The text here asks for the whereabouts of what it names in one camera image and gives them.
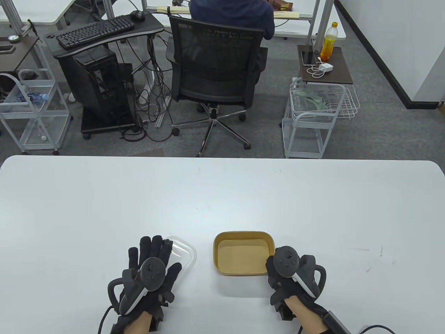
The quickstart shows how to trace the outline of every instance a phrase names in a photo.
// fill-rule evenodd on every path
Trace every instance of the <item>clear plastic lid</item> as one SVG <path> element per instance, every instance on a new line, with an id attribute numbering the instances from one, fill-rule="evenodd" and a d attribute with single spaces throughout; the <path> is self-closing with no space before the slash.
<path id="1" fill-rule="evenodd" d="M 184 280 L 185 276 L 187 276 L 190 268 L 193 267 L 193 264 L 196 261 L 196 251 L 188 243 L 177 236 L 168 236 L 167 239 L 173 241 L 173 249 L 168 261 L 167 270 L 173 263 L 179 262 L 182 265 L 182 270 L 173 285 L 174 291 Z"/>

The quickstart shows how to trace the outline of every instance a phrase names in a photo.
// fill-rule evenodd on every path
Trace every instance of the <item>chair base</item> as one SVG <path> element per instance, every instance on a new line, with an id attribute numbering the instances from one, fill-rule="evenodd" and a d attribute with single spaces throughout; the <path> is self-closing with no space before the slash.
<path id="1" fill-rule="evenodd" d="M 251 149 L 251 143 L 245 139 L 242 135 L 240 135 L 238 132 L 236 132 L 235 130 L 231 129 L 230 127 L 228 127 L 225 123 L 223 123 L 221 120 L 228 118 L 228 117 L 232 117 L 232 116 L 236 116 L 238 115 L 240 121 L 244 122 L 246 120 L 246 115 L 245 115 L 245 110 L 240 110 L 231 114 L 227 114 L 227 115 L 223 115 L 223 116 L 218 116 L 218 110 L 219 107 L 218 106 L 214 106 L 214 105 L 206 105 L 204 103 L 200 103 L 198 106 L 198 111 L 202 112 L 202 110 L 204 110 L 205 112 L 207 112 L 209 114 L 209 117 L 206 118 L 200 118 L 197 119 L 195 121 L 191 121 L 191 122 L 183 122 L 183 123 L 178 123 L 178 124 L 172 124 L 172 134 L 173 136 L 178 136 L 179 135 L 179 128 L 182 126 L 187 126 L 187 125 L 192 125 L 192 124 L 198 124 L 198 123 L 204 123 L 204 122 L 209 122 L 209 127 L 207 128 L 207 132 L 206 132 L 206 136 L 204 137 L 204 141 L 202 142 L 201 145 L 201 149 L 199 150 L 199 153 L 196 155 L 197 158 L 202 157 L 202 153 L 204 151 L 204 149 L 206 148 L 206 144 L 207 144 L 207 140 L 209 139 L 209 135 L 210 132 L 212 131 L 213 127 L 217 124 L 219 124 L 223 129 L 229 131 L 230 133 L 232 133 L 235 137 L 239 138 L 240 140 L 242 140 L 244 142 L 244 149 L 245 150 L 250 150 Z"/>

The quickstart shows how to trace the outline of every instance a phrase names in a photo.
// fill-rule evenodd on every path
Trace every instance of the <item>white table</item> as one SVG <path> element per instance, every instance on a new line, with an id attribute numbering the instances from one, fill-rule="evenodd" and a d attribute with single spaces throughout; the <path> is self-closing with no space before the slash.
<path id="1" fill-rule="evenodd" d="M 35 2 L 33 0 L 13 0 L 17 12 L 23 22 L 30 19 L 34 24 L 58 24 L 63 15 L 74 3 L 74 0 L 46 0 Z M 0 22 L 8 22 L 8 18 L 0 7 Z"/>
<path id="2" fill-rule="evenodd" d="M 138 6 L 139 9 L 142 8 L 142 4 L 140 1 L 134 1 L 135 5 Z M 324 8 L 324 0 L 320 1 L 320 7 L 318 10 L 317 18 L 314 25 L 314 30 L 312 32 L 313 38 L 316 38 L 316 33 L 318 32 L 318 28 L 320 26 L 321 14 L 323 13 Z M 171 0 L 149 0 L 147 1 L 149 6 L 171 6 Z M 293 8 L 302 13 L 302 14 L 311 14 L 314 10 L 315 0 L 301 0 L 294 1 Z M 134 10 L 133 5 L 128 0 L 117 0 L 113 4 L 113 11 L 116 16 L 129 14 Z M 161 22 L 166 28 L 170 28 L 170 21 L 167 15 L 165 14 L 155 14 L 154 15 L 159 22 Z M 183 15 L 183 17 L 190 18 L 190 15 Z M 284 23 L 286 20 L 275 20 L 275 25 L 280 25 Z M 341 24 L 340 18 L 337 13 L 337 9 L 335 6 L 332 7 L 331 17 L 329 18 L 328 27 L 332 25 L 332 22 L 338 22 L 338 39 L 344 40 L 346 39 L 346 33 L 344 32 L 343 26 Z M 309 22 L 307 21 L 298 21 L 298 20 L 289 20 L 287 23 L 283 24 L 280 27 L 275 28 L 275 35 L 277 37 L 296 37 L 296 38 L 305 38 L 309 33 Z"/>
<path id="3" fill-rule="evenodd" d="M 352 333 L 440 333 L 444 196 L 441 170 L 422 161 L 14 156 L 0 169 L 2 331 L 95 333 L 127 249 L 162 234 L 197 260 L 160 333 L 296 333 L 266 277 L 213 266 L 218 233 L 260 230 L 316 256 L 319 302 Z"/>

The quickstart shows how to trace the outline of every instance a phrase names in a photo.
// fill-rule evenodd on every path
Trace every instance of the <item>black keyboard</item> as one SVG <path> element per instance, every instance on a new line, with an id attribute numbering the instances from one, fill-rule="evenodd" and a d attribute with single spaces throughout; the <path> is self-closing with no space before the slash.
<path id="1" fill-rule="evenodd" d="M 111 20 L 100 21 L 85 27 L 56 36 L 57 41 L 64 49 L 75 48 L 106 36 L 116 35 L 124 31 L 133 30 L 134 23 L 123 16 Z"/>

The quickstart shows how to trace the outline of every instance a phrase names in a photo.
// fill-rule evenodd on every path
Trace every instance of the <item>forearm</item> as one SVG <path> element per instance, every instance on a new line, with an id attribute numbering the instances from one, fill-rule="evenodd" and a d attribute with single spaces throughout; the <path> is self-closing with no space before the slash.
<path id="1" fill-rule="evenodd" d="M 151 324 L 151 314 L 142 312 L 141 316 L 124 329 L 124 334 L 148 334 Z"/>
<path id="2" fill-rule="evenodd" d="M 328 330 L 321 317 L 304 306 L 296 296 L 285 299 L 284 302 L 298 318 L 306 334 L 320 334 Z"/>

